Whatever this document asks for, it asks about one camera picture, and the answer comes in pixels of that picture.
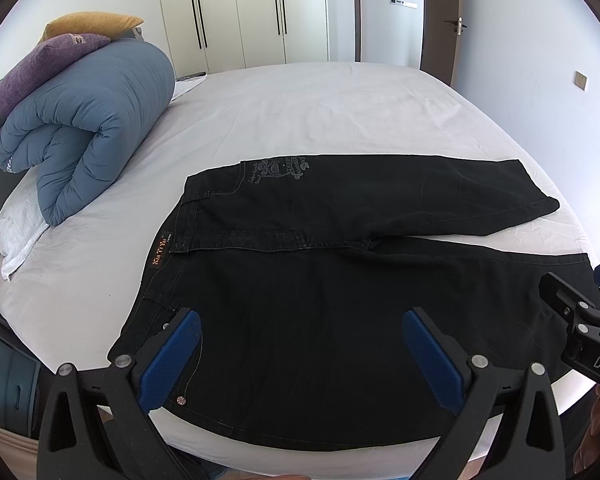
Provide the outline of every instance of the mattress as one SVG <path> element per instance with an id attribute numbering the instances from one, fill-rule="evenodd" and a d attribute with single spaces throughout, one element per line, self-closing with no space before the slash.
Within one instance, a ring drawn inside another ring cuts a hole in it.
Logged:
<path id="1" fill-rule="evenodd" d="M 596 256 L 573 211 L 538 164 L 478 108 L 409 68 L 349 63 L 269 66 L 209 76 L 176 99 L 118 181 L 62 225 L 47 230 L 14 274 L 0 278 L 0 312 L 55 370 L 105 367 L 138 292 L 158 228 L 186 177 L 278 155 L 403 153 L 522 161 L 560 201 L 549 216 L 487 237 L 432 237 L 501 251 Z M 560 412 L 592 382 L 575 371 L 554 383 Z M 337 452 L 270 449 L 209 433 L 165 409 L 151 417 L 168 444 L 233 468 L 319 479 L 412 474 L 435 439 Z M 473 458 L 486 454 L 490 420 Z"/>

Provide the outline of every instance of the yellow pillow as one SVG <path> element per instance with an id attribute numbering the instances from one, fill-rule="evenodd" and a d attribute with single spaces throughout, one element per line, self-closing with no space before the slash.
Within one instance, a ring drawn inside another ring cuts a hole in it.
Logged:
<path id="1" fill-rule="evenodd" d="M 42 41 L 49 40 L 61 34 L 99 34 L 112 40 L 120 37 L 123 32 L 137 27 L 144 20 L 137 16 L 115 14 L 114 12 L 72 12 L 47 23 Z"/>

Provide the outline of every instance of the wall socket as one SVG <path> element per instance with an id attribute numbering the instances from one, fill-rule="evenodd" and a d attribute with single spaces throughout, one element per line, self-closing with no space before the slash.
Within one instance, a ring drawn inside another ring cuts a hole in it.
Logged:
<path id="1" fill-rule="evenodd" d="M 576 85 L 581 90 L 587 89 L 587 76 L 581 74 L 580 72 L 576 72 L 576 77 L 573 80 L 573 84 Z"/>

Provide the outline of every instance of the white wardrobe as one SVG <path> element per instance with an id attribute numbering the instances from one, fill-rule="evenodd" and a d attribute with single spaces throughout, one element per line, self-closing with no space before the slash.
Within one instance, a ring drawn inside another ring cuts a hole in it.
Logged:
<path id="1" fill-rule="evenodd" d="M 328 60 L 326 0 L 161 0 L 177 77 Z"/>

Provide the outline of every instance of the silver screw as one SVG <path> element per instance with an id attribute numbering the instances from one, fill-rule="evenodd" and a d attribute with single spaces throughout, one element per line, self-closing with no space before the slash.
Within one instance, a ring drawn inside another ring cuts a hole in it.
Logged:
<path id="1" fill-rule="evenodd" d="M 73 369 L 74 367 L 72 367 L 69 363 L 65 363 L 63 365 L 60 365 L 60 367 L 58 368 L 58 375 L 62 375 L 62 377 L 65 377 L 69 375 L 71 373 L 71 370 Z"/>
<path id="2" fill-rule="evenodd" d="M 476 368 L 486 368 L 489 364 L 489 360 L 484 355 L 474 355 L 471 362 Z"/>
<path id="3" fill-rule="evenodd" d="M 131 364 L 131 356 L 127 354 L 122 354 L 116 357 L 115 364 L 118 368 L 126 368 Z"/>
<path id="4" fill-rule="evenodd" d="M 533 363 L 531 365 L 531 371 L 536 375 L 544 375 L 544 367 L 540 363 Z"/>

